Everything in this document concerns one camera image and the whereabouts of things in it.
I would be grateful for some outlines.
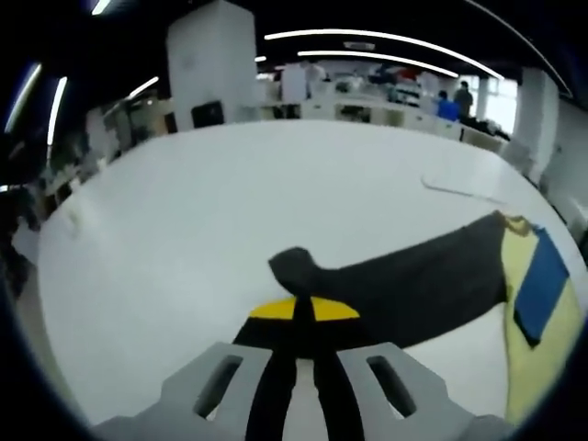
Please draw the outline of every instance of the floor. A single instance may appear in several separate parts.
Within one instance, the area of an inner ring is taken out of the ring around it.
[[[23,334],[27,337],[30,349],[37,358],[37,362],[45,373],[47,380],[70,409],[82,420],[85,420],[51,350],[41,311],[37,270],[34,266],[30,268],[28,282],[17,301],[16,313],[22,326]]]

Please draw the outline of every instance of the blue towel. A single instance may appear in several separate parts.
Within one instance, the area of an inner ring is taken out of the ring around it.
[[[569,277],[568,269],[547,232],[533,229],[538,238],[531,265],[514,303],[514,319],[530,345],[538,345]]]

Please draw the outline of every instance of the white table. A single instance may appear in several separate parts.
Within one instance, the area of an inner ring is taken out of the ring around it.
[[[427,189],[424,176],[474,196]],[[548,229],[585,306],[588,276],[565,226],[493,153],[331,121],[156,138],[86,182],[43,226],[39,282],[51,345],[91,423],[133,415],[211,343],[230,342],[249,310],[288,295],[266,264],[274,253],[300,245],[322,266],[348,265],[497,208]],[[409,349],[475,413],[501,414],[505,405],[500,308]],[[472,329],[492,349],[481,351]],[[471,368],[465,354],[486,368]]]

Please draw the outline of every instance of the yellow marking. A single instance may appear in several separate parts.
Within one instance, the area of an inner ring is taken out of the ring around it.
[[[249,314],[249,317],[256,319],[279,319],[292,320],[294,317],[294,305],[296,305],[296,298],[273,301],[266,303],[258,308],[255,308]]]
[[[314,320],[326,322],[328,320],[356,319],[359,314],[356,310],[349,308],[339,301],[311,297],[314,309]]]

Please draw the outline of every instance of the blue cloth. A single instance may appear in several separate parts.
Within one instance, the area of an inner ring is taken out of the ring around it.
[[[450,121],[457,121],[459,118],[459,105],[448,99],[441,99],[437,108],[437,116]]]
[[[514,303],[514,319],[531,345],[541,341],[543,330],[560,299],[568,269],[547,232],[534,227],[538,238],[531,265]]]

